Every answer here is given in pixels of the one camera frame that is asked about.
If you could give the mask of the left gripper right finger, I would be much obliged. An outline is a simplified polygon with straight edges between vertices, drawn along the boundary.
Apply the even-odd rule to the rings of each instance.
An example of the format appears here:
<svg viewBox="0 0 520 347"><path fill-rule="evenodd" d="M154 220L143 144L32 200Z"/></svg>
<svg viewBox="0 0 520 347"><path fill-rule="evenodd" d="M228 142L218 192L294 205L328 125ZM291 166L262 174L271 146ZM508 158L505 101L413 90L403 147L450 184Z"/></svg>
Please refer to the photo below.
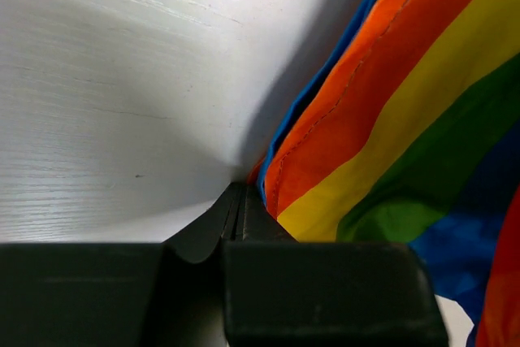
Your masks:
<svg viewBox="0 0 520 347"><path fill-rule="evenodd" d="M232 346L446 346L423 263L391 242L297 242L254 187L240 187L223 243Z"/></svg>

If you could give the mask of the rainbow striped shorts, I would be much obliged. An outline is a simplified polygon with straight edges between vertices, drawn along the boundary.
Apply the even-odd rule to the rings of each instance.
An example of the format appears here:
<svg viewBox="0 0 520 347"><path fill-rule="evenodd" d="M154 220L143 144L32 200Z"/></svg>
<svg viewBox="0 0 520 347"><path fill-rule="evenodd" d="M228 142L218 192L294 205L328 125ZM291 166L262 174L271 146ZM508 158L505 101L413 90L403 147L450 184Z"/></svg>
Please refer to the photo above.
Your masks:
<svg viewBox="0 0 520 347"><path fill-rule="evenodd" d="M519 0L362 0L254 168L299 241L394 241L519 343Z"/></svg>

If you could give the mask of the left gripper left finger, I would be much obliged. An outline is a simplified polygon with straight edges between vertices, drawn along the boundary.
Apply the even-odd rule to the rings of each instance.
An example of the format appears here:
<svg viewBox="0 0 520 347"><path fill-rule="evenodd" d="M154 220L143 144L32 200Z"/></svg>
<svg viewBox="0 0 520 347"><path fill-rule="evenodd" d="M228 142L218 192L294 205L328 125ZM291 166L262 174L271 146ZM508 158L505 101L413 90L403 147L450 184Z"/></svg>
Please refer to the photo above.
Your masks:
<svg viewBox="0 0 520 347"><path fill-rule="evenodd" d="M242 193L159 243L2 245L2 345L225 345L219 247Z"/></svg>

